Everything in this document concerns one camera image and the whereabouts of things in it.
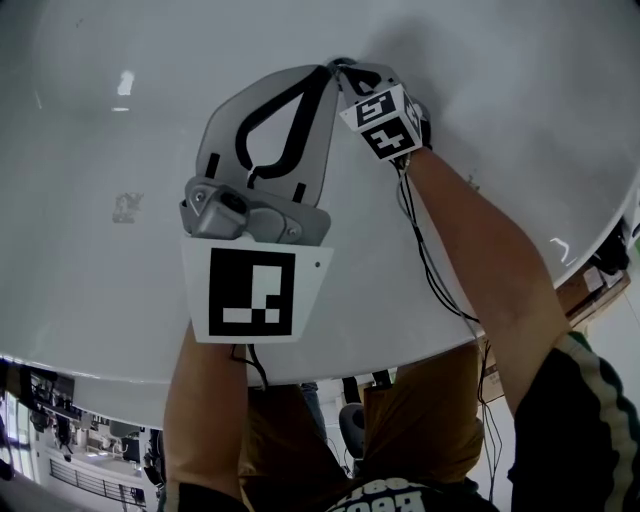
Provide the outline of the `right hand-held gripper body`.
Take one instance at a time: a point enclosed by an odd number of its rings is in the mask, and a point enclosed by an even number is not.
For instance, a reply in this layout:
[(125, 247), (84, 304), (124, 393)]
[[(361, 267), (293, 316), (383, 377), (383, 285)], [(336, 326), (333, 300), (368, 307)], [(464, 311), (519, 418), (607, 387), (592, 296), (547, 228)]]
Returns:
[(401, 84), (346, 108), (340, 117), (381, 161), (412, 153), (430, 139), (428, 111)]

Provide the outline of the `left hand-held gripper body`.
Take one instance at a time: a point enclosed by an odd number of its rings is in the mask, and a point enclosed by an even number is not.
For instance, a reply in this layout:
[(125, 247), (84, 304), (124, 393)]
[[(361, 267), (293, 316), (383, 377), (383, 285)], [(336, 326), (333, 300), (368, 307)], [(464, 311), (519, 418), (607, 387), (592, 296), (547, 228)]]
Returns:
[(329, 214), (220, 180), (194, 177), (179, 209), (188, 311), (200, 343), (298, 341), (333, 258)]

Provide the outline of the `grey office chair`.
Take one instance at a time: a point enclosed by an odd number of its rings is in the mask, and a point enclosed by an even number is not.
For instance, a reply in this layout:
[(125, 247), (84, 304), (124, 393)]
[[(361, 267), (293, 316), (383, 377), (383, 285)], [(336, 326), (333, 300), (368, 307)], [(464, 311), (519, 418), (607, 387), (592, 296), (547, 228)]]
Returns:
[(361, 460), (365, 441), (364, 405), (355, 377), (343, 378), (342, 384), (345, 404), (339, 412), (339, 428), (348, 453), (354, 460)]

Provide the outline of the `person's tan shorts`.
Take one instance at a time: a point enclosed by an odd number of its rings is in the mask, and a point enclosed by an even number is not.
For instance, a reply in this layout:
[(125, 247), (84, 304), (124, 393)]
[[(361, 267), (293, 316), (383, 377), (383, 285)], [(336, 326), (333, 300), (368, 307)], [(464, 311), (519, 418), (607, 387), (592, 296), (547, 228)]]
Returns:
[(339, 466), (297, 385), (249, 392), (239, 465), (255, 512), (323, 512), (370, 480), (455, 484), (479, 460), (479, 349), (469, 343), (400, 368), (365, 394), (364, 458), (356, 478)]

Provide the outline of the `white bathtub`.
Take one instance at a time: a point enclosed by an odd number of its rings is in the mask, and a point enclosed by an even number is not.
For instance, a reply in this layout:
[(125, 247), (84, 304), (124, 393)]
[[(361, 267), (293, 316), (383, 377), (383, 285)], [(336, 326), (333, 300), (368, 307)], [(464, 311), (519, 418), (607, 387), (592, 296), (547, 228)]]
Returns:
[(435, 152), (556, 283), (640, 178), (635, 0), (0, 0), (0, 354), (165, 383), (178, 204), (213, 111), (336, 57), (390, 66)]

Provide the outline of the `person's green shirt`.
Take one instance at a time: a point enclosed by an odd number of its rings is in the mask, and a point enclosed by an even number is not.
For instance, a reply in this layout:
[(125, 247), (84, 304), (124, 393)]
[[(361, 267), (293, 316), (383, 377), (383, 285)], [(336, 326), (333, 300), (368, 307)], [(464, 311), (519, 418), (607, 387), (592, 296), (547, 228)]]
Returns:
[[(548, 355), (514, 417), (512, 512), (640, 512), (640, 418), (614, 368), (579, 333)], [(244, 491), (168, 480), (165, 512), (255, 512)], [(497, 512), (458, 484), (370, 480), (323, 512)]]

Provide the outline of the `person's right forearm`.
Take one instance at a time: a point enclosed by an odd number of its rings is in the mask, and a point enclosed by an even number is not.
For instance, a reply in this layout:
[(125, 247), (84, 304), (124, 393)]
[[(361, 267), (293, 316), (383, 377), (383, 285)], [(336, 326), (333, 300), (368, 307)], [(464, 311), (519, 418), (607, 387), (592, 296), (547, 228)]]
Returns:
[(554, 344), (570, 332), (545, 262), (526, 233), (427, 148), (409, 177), (490, 341), (516, 411)]

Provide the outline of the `printed cardboard box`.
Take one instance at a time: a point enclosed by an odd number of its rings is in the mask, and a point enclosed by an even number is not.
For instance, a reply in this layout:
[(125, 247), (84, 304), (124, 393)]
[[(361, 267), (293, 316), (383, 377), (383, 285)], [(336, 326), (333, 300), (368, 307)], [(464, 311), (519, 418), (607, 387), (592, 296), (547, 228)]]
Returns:
[(478, 340), (479, 345), (479, 377), (482, 399), (480, 402), (490, 403), (504, 396), (502, 382), (498, 372), (494, 351), (486, 336)]

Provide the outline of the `person's left forearm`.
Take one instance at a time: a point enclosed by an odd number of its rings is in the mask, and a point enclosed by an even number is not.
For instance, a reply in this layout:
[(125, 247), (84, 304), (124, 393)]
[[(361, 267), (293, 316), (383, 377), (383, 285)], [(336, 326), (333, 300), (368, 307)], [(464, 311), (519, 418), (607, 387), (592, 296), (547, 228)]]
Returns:
[(188, 326), (168, 391), (166, 476), (241, 499), (238, 466), (248, 413), (244, 350), (196, 341)]

